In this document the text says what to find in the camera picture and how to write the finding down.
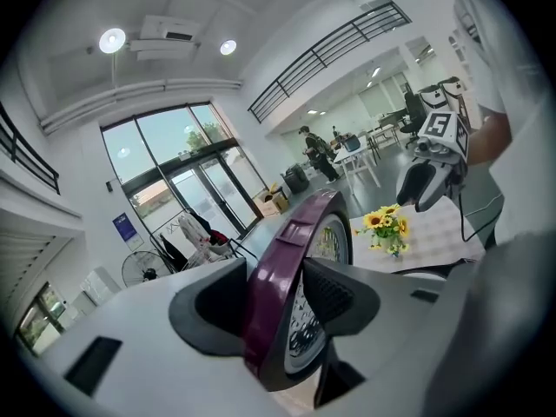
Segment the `cable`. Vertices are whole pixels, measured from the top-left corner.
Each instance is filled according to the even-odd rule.
[[[493,199],[491,199],[491,201],[490,201],[485,207],[479,208],[478,210],[475,210],[474,212],[468,213],[468,214],[466,215],[466,218],[468,218],[468,217],[471,216],[471,215],[474,215],[475,213],[479,213],[479,212],[482,212],[483,210],[488,209],[488,208],[491,206],[491,204],[492,204],[494,201],[496,201],[498,198],[500,198],[501,196],[502,196],[502,194],[499,193],[499,194],[496,195]]]
[[[463,235],[463,208],[461,206],[461,193],[458,194],[458,202],[460,204],[460,219],[461,219],[461,239],[463,240],[463,242],[468,242],[471,238],[473,238],[475,235],[477,235],[483,228],[485,228],[486,226],[492,224],[494,221],[496,221],[498,219],[498,217],[500,216],[500,213],[502,213],[502,209],[500,209],[500,211],[494,216],[493,219],[491,219],[489,222],[487,222],[486,224],[484,224],[481,228],[479,228],[479,230],[477,230],[475,233],[473,233],[471,236],[469,236],[468,238],[466,238]]]

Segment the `ceiling light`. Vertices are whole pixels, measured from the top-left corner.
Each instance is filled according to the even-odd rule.
[[[236,46],[237,46],[237,43],[235,42],[235,40],[227,40],[220,47],[220,52],[224,56],[227,56],[229,54],[232,54],[235,51]]]
[[[119,149],[118,150],[118,155],[117,155],[120,159],[123,159],[124,157],[129,156],[129,149]]]
[[[112,28],[101,35],[98,47],[106,54],[114,54],[125,43],[125,32],[119,28]]]

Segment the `blue sign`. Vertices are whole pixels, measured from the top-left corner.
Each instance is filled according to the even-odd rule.
[[[135,235],[137,235],[137,230],[133,227],[133,224],[129,220],[125,213],[119,215],[115,220],[112,221],[116,226],[116,229],[124,241],[129,241]]]

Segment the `cardboard box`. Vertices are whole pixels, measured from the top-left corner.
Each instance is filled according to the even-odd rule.
[[[265,201],[268,196],[272,196],[272,198]],[[289,208],[289,202],[282,193],[274,193],[271,195],[268,191],[263,191],[255,198],[255,205],[259,208],[263,216],[280,215]]]

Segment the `black cable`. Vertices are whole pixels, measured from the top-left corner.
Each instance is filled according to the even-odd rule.
[[[483,228],[485,228],[486,226],[492,224],[494,221],[496,221],[498,219],[498,217],[500,216],[500,213],[502,213],[502,209],[500,209],[500,211],[494,216],[493,219],[491,219],[489,222],[487,222],[486,224],[484,224],[481,228],[479,228],[479,230],[477,230],[475,233],[473,233],[471,236],[469,236],[468,238],[466,238],[463,235],[463,207],[461,206],[461,193],[458,194],[458,202],[460,204],[460,219],[461,219],[461,239],[463,240],[463,242],[468,242],[471,238],[473,238],[475,235],[477,235]]]

